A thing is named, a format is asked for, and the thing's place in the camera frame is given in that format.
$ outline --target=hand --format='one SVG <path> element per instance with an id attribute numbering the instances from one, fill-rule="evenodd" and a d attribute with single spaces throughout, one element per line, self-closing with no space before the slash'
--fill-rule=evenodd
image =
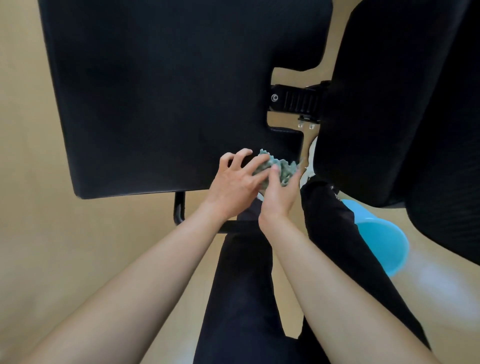
<path id="1" fill-rule="evenodd" d="M 278 177 L 279 173 L 280 170 L 277 165 L 273 165 L 270 168 L 268 188 L 265 191 L 262 212 L 258 219 L 260 227 L 265 226 L 269 222 L 288 218 L 288 212 L 297 198 L 301 176 L 300 168 L 290 178 L 286 187 L 281 186 Z"/>
<path id="2" fill-rule="evenodd" d="M 252 176 L 260 164 L 269 160 L 268 154 L 256 156 L 244 168 L 241 167 L 243 159 L 250 154 L 250 149 L 242 149 L 237 154 L 226 153 L 220 158 L 218 172 L 202 203 L 224 221 L 248 208 L 257 197 L 261 183 L 268 177 L 270 169 Z"/>

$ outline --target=wooden floor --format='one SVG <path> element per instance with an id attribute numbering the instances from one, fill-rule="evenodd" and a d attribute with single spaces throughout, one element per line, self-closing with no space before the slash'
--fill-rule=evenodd
<path id="1" fill-rule="evenodd" d="M 322 64 L 276 69 L 273 83 L 330 79 L 349 13 L 335 1 Z M 296 118 L 269 115 L 271 125 Z M 304 127 L 305 146 L 318 128 Z M 187 214 L 204 192 L 187 194 Z M 84 201 L 72 191 L 35 0 L 0 0 L 0 363 L 17 363 L 109 278 L 174 228 L 172 194 Z M 411 254 L 394 283 L 445 364 L 480 363 L 480 267 L 418 233 L 402 209 L 371 209 L 408 235 Z M 297 201 L 292 218 L 304 229 Z M 218 235 L 143 363 L 191 363 L 224 236 Z M 279 266 L 275 293 L 285 331 L 302 312 Z"/>

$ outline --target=bare arm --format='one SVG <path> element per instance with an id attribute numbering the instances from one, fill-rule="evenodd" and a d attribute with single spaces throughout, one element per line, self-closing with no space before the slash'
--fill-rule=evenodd
<path id="1" fill-rule="evenodd" d="M 272 178 L 260 215 L 315 336 L 333 364 L 439 364 L 393 314 L 338 268 L 288 219 L 300 174 L 287 187 Z"/>
<path id="2" fill-rule="evenodd" d="M 90 297 L 23 363 L 139 363 L 220 226 L 257 196 L 268 171 L 252 172 L 268 155 L 241 168 L 251 153 L 225 154 L 198 210 Z"/>

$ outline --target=leg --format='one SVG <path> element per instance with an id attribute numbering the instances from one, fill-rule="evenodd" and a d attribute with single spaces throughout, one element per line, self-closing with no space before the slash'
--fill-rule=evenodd
<path id="1" fill-rule="evenodd" d="M 353 212 L 318 177 L 311 178 L 303 186 L 301 199 L 311 241 L 429 347 L 420 323 L 360 236 Z M 325 356 L 306 320 L 299 345 L 312 359 Z"/>
<path id="2" fill-rule="evenodd" d="M 238 219 L 258 218 L 260 207 L 260 201 L 255 200 Z M 272 248 L 263 234 L 227 235 L 195 364 L 292 362 L 295 340 L 283 332 L 273 292 L 272 264 Z"/>

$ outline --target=white shoe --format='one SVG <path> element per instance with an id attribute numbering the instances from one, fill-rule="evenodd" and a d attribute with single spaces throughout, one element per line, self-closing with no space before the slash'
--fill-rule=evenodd
<path id="1" fill-rule="evenodd" d="M 302 174 L 302 177 L 300 178 L 300 188 L 302 188 L 303 185 L 315 175 L 315 172 L 313 171 L 313 155 L 315 154 L 317 139 L 318 137 L 313 140 L 312 144 L 310 144 L 310 148 L 308 149 L 308 166 L 305 172 Z"/>

